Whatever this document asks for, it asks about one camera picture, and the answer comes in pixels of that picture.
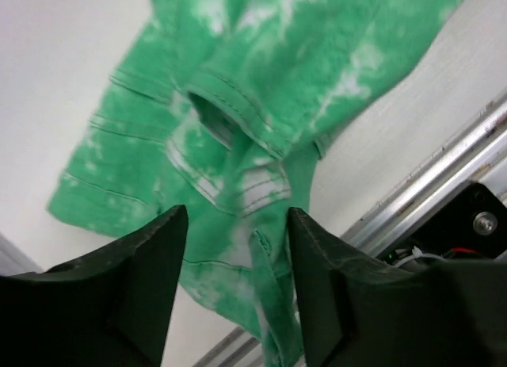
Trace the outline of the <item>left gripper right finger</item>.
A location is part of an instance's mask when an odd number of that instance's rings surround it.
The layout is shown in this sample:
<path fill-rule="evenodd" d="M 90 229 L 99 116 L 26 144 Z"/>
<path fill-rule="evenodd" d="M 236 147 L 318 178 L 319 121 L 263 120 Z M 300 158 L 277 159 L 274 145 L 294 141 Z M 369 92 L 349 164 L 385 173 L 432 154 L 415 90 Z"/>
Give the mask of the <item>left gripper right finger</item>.
<path fill-rule="evenodd" d="M 389 266 L 288 212 L 297 306 L 309 366 L 503 366 L 506 266 Z"/>

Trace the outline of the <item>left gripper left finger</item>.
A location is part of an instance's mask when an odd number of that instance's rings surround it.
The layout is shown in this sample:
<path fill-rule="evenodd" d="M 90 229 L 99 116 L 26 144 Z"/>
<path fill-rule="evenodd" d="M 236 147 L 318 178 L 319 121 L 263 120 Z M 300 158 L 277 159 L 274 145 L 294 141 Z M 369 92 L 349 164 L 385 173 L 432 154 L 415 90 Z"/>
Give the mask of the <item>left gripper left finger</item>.
<path fill-rule="evenodd" d="M 3 277 L 2 365 L 161 365 L 187 230 L 177 205 L 43 273 Z"/>

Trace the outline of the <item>green white tie-dye trousers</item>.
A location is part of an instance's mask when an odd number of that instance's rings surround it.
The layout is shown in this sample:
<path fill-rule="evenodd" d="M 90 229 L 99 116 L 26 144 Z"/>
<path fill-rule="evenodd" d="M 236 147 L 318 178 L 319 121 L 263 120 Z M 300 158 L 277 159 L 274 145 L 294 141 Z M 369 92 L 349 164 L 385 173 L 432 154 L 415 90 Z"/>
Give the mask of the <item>green white tie-dye trousers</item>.
<path fill-rule="evenodd" d="M 462 1 L 151 0 L 48 211 L 120 237 L 185 205 L 183 289 L 257 338 L 267 366 L 294 365 L 287 211 Z"/>

